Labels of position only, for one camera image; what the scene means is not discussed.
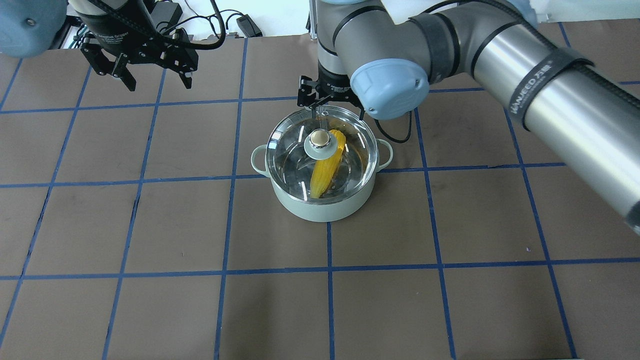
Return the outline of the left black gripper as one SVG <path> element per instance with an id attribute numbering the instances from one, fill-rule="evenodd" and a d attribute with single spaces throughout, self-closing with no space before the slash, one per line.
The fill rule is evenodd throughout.
<path id="1" fill-rule="evenodd" d="M 99 75 L 112 75 L 134 92 L 137 81 L 128 70 L 128 63 L 156 64 L 178 73 L 184 87 L 192 89 L 192 72 L 199 67 L 196 50 L 152 39 L 112 17 L 84 17 L 82 21 L 88 32 L 80 50 Z"/>

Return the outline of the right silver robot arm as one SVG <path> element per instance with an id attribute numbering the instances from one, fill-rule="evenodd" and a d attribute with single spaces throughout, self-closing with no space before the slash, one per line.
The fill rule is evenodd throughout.
<path id="1" fill-rule="evenodd" d="M 528 0 L 444 0 L 403 23 L 380 0 L 311 4 L 318 79 L 301 76 L 299 107 L 341 101 L 391 120 L 467 73 L 639 231 L 639 99 L 542 35 Z"/>

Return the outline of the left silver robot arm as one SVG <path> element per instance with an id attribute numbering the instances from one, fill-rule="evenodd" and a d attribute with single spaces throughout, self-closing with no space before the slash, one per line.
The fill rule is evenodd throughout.
<path id="1" fill-rule="evenodd" d="M 192 88 L 197 51 L 167 42 L 190 42 L 190 35 L 178 27 L 180 4 L 157 0 L 107 0 L 105 4 L 117 16 L 89 0 L 3 0 L 1 52 L 26 59 L 50 49 L 71 6 L 86 26 L 86 32 L 76 38 L 78 47 L 97 75 L 119 79 L 133 92 L 137 81 L 128 65 L 155 64 L 174 71 L 186 89 Z"/>

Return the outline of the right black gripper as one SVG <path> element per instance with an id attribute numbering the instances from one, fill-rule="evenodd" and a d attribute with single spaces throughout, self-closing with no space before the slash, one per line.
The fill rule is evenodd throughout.
<path id="1" fill-rule="evenodd" d="M 318 68 L 318 78 L 301 75 L 297 91 L 297 106 L 311 110 L 315 117 L 318 107 L 328 102 L 349 103 L 359 109 L 359 120 L 363 120 L 365 109 L 351 87 L 350 79 L 345 74 L 337 74 L 324 67 Z"/>

